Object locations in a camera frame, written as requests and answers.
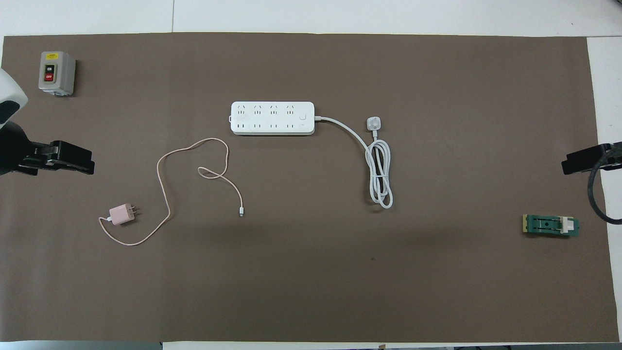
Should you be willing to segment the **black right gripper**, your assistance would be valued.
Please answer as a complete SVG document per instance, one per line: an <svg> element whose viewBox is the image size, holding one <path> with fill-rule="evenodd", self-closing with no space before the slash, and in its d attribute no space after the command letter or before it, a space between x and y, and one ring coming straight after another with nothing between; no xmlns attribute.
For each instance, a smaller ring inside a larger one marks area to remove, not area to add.
<svg viewBox="0 0 622 350"><path fill-rule="evenodd" d="M566 159L562 161L562 171L564 175L590 171L603 154L604 171L622 168L622 142L616 142L611 144L607 152L606 145L595 145L566 154Z"/></svg>

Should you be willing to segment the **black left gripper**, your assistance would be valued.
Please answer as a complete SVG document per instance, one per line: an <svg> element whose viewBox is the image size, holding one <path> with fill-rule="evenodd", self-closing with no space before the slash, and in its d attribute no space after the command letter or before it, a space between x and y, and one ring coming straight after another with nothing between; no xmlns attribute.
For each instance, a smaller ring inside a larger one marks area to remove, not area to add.
<svg viewBox="0 0 622 350"><path fill-rule="evenodd" d="M36 176L39 170L67 170L93 175L92 152L66 141L52 141L35 148L37 158L51 164L20 164L34 153L34 146L24 130L15 122L7 122L0 131L0 175L18 172ZM86 167L66 164L87 164Z"/></svg>

